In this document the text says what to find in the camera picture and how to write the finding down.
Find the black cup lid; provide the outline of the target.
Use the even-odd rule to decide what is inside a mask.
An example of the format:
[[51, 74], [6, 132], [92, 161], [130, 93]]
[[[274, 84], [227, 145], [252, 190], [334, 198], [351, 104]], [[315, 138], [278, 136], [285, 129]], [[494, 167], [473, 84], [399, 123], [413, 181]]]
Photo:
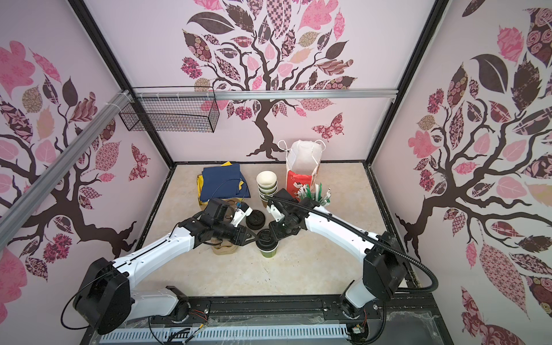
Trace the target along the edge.
[[270, 244], [273, 241], [278, 242], [278, 240], [273, 236], [273, 233], [269, 229], [263, 229], [257, 233], [257, 240], [255, 244], [258, 245], [260, 242]]

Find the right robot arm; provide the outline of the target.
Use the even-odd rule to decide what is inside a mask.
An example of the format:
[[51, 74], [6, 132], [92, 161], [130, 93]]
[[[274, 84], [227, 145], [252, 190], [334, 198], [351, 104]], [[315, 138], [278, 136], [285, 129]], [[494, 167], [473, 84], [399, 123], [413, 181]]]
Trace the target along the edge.
[[[402, 250], [392, 233], [365, 231], [333, 215], [319, 202], [310, 198], [298, 201], [284, 189], [268, 198], [267, 211], [274, 218], [270, 231], [276, 239], [295, 236], [300, 230], [310, 231], [330, 240], [362, 263], [362, 277], [342, 293], [343, 308], [355, 311], [375, 300], [388, 302], [395, 293], [432, 293], [438, 288], [437, 276], [420, 260]], [[428, 286], [400, 286], [412, 266], [430, 279]]]

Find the green paper coffee cup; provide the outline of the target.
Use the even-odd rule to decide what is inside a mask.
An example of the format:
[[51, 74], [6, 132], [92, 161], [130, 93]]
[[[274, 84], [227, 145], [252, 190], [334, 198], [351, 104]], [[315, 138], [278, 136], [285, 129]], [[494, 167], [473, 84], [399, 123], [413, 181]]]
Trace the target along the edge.
[[274, 241], [274, 242], [271, 242], [270, 244], [268, 243], [259, 243], [257, 245], [258, 249], [260, 250], [261, 252], [261, 255], [264, 257], [264, 258], [272, 258], [274, 256], [276, 256], [277, 254], [277, 249], [278, 249], [278, 246], [279, 246], [279, 242], [277, 241]]

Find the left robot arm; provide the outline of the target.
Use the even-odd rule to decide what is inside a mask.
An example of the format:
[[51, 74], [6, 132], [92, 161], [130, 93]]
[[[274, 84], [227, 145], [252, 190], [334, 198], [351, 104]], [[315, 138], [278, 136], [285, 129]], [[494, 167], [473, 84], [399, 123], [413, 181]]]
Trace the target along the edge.
[[171, 260], [191, 252], [213, 239], [244, 247], [256, 241], [256, 234], [241, 222], [253, 213], [246, 203], [225, 220], [231, 205], [213, 198], [203, 211], [177, 223], [164, 237], [124, 257], [93, 262], [71, 299], [76, 312], [100, 335], [118, 329], [124, 322], [149, 317], [166, 317], [179, 323], [191, 312], [186, 294], [174, 286], [156, 291], [138, 291], [146, 277]]

